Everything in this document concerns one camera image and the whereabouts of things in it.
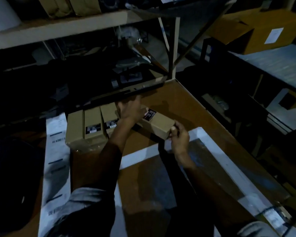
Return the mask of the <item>person's left hand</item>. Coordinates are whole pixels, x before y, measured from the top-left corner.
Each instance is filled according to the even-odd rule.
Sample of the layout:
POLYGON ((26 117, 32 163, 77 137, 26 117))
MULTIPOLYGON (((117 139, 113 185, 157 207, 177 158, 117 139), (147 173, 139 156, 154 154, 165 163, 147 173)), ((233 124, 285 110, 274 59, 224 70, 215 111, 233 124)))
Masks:
POLYGON ((126 107, 126 103, 118 102, 118 110, 120 115, 119 123, 128 123, 133 126, 138 123, 148 112, 147 107, 126 107))

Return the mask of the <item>person's right hand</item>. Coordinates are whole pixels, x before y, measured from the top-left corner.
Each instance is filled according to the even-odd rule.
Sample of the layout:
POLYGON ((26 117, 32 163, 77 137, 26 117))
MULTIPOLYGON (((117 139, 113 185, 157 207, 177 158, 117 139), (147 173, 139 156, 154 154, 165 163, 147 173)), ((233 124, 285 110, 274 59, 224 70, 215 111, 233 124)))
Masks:
POLYGON ((171 139, 171 148, 176 160, 183 168, 194 168, 195 164, 188 154, 190 136, 183 124, 175 120, 175 126, 178 127, 178 138, 171 139))

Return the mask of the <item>brown box with black label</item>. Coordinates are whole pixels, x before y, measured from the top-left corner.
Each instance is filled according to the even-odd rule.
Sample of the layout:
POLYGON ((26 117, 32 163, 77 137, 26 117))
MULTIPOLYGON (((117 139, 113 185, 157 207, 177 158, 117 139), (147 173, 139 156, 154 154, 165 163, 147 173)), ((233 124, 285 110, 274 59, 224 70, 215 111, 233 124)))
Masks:
POLYGON ((175 121, 146 106, 141 107, 146 109, 146 113, 137 124, 163 140, 168 139, 175 121))

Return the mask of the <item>person's left forearm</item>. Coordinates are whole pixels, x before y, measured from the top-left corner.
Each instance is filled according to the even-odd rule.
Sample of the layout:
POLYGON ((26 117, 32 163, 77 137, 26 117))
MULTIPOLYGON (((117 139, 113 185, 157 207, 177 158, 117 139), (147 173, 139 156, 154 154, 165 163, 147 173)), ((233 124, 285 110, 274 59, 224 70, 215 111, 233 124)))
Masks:
POLYGON ((126 140, 136 122, 130 117, 120 119, 102 151, 73 154, 73 190, 90 187, 114 193, 126 140))

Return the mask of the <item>person's right forearm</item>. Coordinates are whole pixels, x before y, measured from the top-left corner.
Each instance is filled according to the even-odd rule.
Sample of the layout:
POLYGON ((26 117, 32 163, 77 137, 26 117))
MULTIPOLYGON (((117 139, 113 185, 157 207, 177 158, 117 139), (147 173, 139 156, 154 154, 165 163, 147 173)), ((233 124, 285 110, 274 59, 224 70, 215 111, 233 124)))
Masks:
POLYGON ((196 194, 208 202, 214 225, 221 235, 237 234, 256 221, 249 211, 193 162, 183 164, 183 169, 196 194))

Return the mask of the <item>brown cardboard box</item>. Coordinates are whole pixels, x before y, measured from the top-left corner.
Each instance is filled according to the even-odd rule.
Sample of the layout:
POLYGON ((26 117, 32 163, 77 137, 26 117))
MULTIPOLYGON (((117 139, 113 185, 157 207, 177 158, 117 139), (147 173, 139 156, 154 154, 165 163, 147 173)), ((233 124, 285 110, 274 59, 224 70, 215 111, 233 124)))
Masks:
POLYGON ((102 105, 100 106, 100 110, 103 118, 103 129, 108 138, 110 138, 119 120, 116 104, 112 102, 102 105))
POLYGON ((84 111, 68 114, 65 144, 72 150, 82 151, 87 146, 84 135, 84 111))
POLYGON ((89 146, 96 146, 107 142, 108 138, 104 129, 100 107, 85 110, 84 129, 84 139, 89 146))

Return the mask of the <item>clear white-edged mailer bag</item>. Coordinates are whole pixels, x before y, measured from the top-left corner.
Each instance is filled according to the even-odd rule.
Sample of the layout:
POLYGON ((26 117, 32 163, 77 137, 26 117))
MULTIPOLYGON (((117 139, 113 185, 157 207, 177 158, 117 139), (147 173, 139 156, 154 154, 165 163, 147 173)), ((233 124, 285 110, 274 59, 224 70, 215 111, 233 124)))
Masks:
MULTIPOLYGON (((278 236, 296 237, 296 227, 285 220, 281 208, 255 186, 262 183, 267 189, 279 190, 275 181, 237 167, 203 128, 189 134, 189 154, 197 167, 278 236)), ((158 144, 122 157, 114 194, 116 216, 110 237, 165 236, 177 204, 158 144)))

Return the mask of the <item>wooden shelf rack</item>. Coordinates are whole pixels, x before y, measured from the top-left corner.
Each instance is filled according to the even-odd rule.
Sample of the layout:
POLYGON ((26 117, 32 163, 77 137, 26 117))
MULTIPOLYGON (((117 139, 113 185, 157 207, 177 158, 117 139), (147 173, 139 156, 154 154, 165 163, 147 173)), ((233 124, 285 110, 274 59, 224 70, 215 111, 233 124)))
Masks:
POLYGON ((141 9, 119 10, 87 17, 36 19, 0 31, 0 50, 58 39, 166 16, 141 9))

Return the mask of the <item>white printed mailer bag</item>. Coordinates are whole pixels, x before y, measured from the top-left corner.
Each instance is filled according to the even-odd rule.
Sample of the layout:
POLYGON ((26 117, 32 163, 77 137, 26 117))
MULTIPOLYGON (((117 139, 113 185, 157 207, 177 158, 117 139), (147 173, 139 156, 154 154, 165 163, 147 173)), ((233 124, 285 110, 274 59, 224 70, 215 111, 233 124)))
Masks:
POLYGON ((70 148, 65 113, 46 120, 43 191, 38 237, 44 237, 71 195, 70 148))

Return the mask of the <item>brown paper packets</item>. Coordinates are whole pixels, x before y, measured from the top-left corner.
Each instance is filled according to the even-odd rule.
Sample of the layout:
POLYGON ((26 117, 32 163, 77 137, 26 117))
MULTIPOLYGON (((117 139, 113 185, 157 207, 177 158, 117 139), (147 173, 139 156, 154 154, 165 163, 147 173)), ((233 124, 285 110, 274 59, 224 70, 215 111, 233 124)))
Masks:
POLYGON ((98 0, 39 0, 50 19, 101 14, 98 0))

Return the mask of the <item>grey shirt sleeve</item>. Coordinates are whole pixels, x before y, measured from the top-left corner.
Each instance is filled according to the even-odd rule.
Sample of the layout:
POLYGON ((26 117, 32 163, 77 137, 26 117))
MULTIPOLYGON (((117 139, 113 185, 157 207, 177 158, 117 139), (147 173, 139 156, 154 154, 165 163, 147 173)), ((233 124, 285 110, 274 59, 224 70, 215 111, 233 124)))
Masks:
POLYGON ((243 227, 237 237, 279 237, 278 234, 266 223, 254 221, 243 227))
POLYGON ((74 190, 43 237, 110 237, 114 191, 89 186, 74 190))

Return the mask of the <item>pale blue side table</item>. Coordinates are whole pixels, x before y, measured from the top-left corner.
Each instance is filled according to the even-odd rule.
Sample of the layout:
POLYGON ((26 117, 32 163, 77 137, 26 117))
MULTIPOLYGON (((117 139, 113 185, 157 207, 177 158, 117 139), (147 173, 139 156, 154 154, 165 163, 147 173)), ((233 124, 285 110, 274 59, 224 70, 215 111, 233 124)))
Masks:
POLYGON ((229 53, 296 88, 296 44, 246 55, 229 53))

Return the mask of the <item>large cardboard carton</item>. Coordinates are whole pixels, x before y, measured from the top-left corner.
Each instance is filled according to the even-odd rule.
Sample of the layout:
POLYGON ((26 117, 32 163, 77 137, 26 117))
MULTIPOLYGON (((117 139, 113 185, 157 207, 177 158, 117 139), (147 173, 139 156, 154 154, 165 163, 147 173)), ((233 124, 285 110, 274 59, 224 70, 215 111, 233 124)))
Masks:
POLYGON ((296 13, 277 9, 221 17, 207 35, 242 55, 288 46, 296 38, 296 13))

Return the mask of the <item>dark round seat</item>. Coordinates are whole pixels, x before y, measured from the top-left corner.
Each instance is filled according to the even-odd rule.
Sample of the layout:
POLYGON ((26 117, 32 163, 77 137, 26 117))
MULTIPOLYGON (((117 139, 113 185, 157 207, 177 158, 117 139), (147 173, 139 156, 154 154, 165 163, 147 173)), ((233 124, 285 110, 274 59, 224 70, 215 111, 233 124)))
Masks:
POLYGON ((41 148, 17 138, 0 139, 0 235, 31 220, 43 167, 41 148))

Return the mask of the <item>white roll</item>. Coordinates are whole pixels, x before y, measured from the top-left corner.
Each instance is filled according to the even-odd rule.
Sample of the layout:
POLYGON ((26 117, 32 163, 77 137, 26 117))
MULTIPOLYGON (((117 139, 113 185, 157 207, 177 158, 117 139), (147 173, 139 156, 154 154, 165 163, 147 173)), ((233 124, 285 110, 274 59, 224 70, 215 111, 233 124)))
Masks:
POLYGON ((21 24, 21 20, 7 0, 0 0, 0 31, 5 31, 21 24))

